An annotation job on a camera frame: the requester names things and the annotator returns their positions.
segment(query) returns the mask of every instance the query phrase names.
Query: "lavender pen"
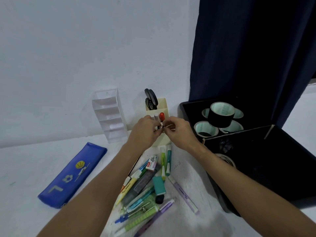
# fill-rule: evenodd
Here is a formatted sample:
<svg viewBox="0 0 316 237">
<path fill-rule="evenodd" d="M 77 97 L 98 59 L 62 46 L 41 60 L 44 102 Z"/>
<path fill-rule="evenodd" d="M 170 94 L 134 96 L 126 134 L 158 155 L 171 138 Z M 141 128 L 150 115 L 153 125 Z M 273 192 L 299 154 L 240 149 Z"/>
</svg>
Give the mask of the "lavender pen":
<svg viewBox="0 0 316 237">
<path fill-rule="evenodd" d="M 155 214 L 146 224 L 144 224 L 134 235 L 134 237 L 139 237 L 158 219 L 166 210 L 168 210 L 172 204 L 174 203 L 174 199 L 169 200 L 164 206 L 162 206 L 157 214 Z"/>
<path fill-rule="evenodd" d="M 182 196 L 184 201 L 187 203 L 187 205 L 190 207 L 190 209 L 193 211 L 193 213 L 198 215 L 200 213 L 200 211 L 195 206 L 195 204 L 192 202 L 192 200 L 188 197 L 188 195 L 184 192 L 184 190 L 181 188 L 181 186 L 176 182 L 176 180 L 171 175 L 169 175 L 168 178 L 171 181 L 171 183 L 173 184 L 173 186 L 176 188 L 176 190 L 179 192 L 179 194 Z"/>
</svg>

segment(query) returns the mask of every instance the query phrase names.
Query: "black tape roll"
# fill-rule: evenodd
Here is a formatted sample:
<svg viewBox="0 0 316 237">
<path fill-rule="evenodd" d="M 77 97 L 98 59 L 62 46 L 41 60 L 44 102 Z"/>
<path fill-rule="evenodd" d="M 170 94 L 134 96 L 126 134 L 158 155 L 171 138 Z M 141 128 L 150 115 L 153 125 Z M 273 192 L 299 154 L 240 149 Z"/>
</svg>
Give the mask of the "black tape roll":
<svg viewBox="0 0 316 237">
<path fill-rule="evenodd" d="M 214 102 L 210 106 L 208 122 L 218 128 L 229 127 L 235 115 L 235 108 L 226 102 Z"/>
</svg>

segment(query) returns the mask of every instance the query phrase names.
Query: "hand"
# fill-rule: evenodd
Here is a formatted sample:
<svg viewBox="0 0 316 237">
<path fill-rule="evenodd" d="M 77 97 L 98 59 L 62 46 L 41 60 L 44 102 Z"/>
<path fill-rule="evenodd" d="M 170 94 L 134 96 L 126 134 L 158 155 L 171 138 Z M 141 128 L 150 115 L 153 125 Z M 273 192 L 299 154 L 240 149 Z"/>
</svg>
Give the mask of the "hand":
<svg viewBox="0 0 316 237">
<path fill-rule="evenodd" d="M 147 150 L 163 132 L 159 121 L 154 121 L 150 116 L 140 118 L 134 125 L 127 144 L 135 151 L 141 152 Z"/>
<path fill-rule="evenodd" d="M 175 116 L 170 116 L 163 122 L 163 126 L 171 124 L 175 125 L 175 130 L 170 130 L 168 127 L 164 127 L 163 130 L 177 147 L 190 153 L 196 145 L 201 144 L 194 135 L 188 121 Z"/>
</svg>

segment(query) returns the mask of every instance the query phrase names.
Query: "cream pen holder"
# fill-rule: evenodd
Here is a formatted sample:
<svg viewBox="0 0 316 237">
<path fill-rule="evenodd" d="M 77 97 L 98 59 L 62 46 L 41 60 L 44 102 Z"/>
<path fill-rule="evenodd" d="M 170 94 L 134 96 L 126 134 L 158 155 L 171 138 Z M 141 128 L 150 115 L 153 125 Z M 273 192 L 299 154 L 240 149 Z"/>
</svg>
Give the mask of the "cream pen holder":
<svg viewBox="0 0 316 237">
<path fill-rule="evenodd" d="M 149 110 L 146 104 L 145 104 L 145 107 L 146 107 L 146 115 L 153 116 L 155 113 L 159 115 L 161 112 L 163 112 L 165 114 L 166 119 L 169 117 L 167 101 L 165 98 L 158 98 L 157 110 L 152 110 L 152 111 Z M 171 144 L 169 137 L 165 133 L 162 133 L 158 137 L 158 139 L 155 141 L 155 143 L 153 143 L 152 146 L 161 146 L 161 145 L 169 145 L 169 144 Z"/>
</svg>

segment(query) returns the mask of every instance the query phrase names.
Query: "red marker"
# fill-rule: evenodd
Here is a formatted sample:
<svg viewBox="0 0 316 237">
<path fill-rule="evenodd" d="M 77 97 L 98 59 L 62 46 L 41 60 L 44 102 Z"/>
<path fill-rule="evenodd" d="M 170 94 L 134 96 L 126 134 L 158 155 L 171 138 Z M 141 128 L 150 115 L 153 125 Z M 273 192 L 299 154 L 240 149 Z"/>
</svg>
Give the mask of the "red marker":
<svg viewBox="0 0 316 237">
<path fill-rule="evenodd" d="M 163 112 L 161 112 L 159 114 L 159 118 L 160 118 L 160 121 L 163 122 L 165 120 L 165 114 Z"/>
</svg>

